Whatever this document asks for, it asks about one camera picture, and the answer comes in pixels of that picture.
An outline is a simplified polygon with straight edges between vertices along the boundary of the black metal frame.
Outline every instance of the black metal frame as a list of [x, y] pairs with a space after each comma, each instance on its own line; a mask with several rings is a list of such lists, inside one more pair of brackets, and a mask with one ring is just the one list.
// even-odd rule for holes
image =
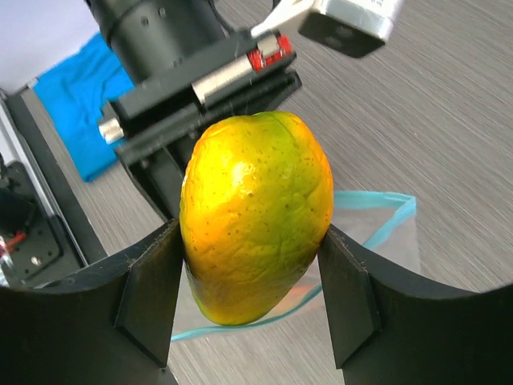
[[275, 109], [301, 86], [296, 72], [277, 71], [205, 113], [191, 105], [117, 147], [141, 194], [163, 220], [178, 218], [180, 189], [197, 138], [210, 124], [234, 115]]
[[[55, 225], [59, 222], [52, 221], [55, 218], [44, 213], [25, 166], [18, 161], [8, 164], [6, 177], [9, 185], [0, 188], [0, 213], [6, 219], [6, 225], [11, 224], [11, 228], [2, 230], [4, 240], [12, 240], [20, 233], [26, 236], [23, 242], [10, 251], [10, 272], [16, 277], [16, 282], [19, 280], [34, 284], [34, 280], [37, 282], [40, 279], [37, 276], [44, 269], [55, 263], [65, 252], [75, 250], [66, 239], [55, 236], [62, 228], [56, 228]], [[78, 255], [74, 257], [75, 261], [79, 261]], [[72, 266], [73, 269], [68, 273], [83, 267], [78, 263]]]
[[[34, 157], [35, 164], [41, 170], [42, 177], [49, 190], [51, 190], [57, 206], [63, 213], [64, 219], [87, 262], [99, 261], [105, 258], [107, 253], [59, 167], [40, 128], [34, 121], [34, 117], [22, 96], [25, 91], [26, 89], [8, 97], [6, 100], [6, 106], [9, 109], [14, 127], [25, 140], [26, 153], [30, 153]], [[53, 274], [50, 273], [49, 276], [55, 279], [55, 277], [60, 277], [60, 274], [60, 269], [55, 267], [55, 271]]]

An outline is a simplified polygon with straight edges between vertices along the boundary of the blue towel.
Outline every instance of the blue towel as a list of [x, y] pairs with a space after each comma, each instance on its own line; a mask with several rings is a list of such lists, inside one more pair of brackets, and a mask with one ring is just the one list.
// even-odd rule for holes
[[41, 75], [34, 86], [84, 181], [93, 181], [115, 164], [114, 148], [121, 141], [106, 144], [97, 122], [109, 99], [117, 99], [133, 87], [100, 34], [79, 53]]

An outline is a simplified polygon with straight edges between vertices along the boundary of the table surface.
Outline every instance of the table surface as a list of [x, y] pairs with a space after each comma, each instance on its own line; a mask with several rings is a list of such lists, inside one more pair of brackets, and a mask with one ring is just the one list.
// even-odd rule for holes
[[[222, 2], [237, 25], [270, 1]], [[294, 38], [304, 88], [284, 108], [328, 154], [337, 188], [418, 198], [424, 272], [487, 290], [513, 277], [513, 2], [406, 1], [391, 44], [361, 61]], [[79, 179], [33, 93], [24, 95], [109, 253], [161, 222], [121, 167]], [[343, 383], [322, 311], [245, 334], [173, 344], [180, 384]]]

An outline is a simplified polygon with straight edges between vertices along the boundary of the plastic bag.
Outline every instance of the plastic bag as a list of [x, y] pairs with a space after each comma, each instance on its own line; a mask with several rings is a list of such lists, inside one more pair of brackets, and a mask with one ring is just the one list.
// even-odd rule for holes
[[[332, 224], [402, 267], [420, 274], [415, 197], [395, 192], [347, 191], [334, 194]], [[309, 311], [324, 311], [317, 259], [285, 298], [257, 322], [243, 326], [217, 326], [200, 312], [192, 297], [185, 271], [180, 280], [172, 342], [268, 325]]]

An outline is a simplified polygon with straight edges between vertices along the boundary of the mango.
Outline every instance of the mango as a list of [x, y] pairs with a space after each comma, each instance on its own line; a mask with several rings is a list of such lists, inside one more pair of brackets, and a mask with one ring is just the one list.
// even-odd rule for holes
[[264, 317], [304, 275], [333, 214], [328, 159], [289, 112], [236, 116], [197, 141], [181, 190], [192, 295], [219, 325]]

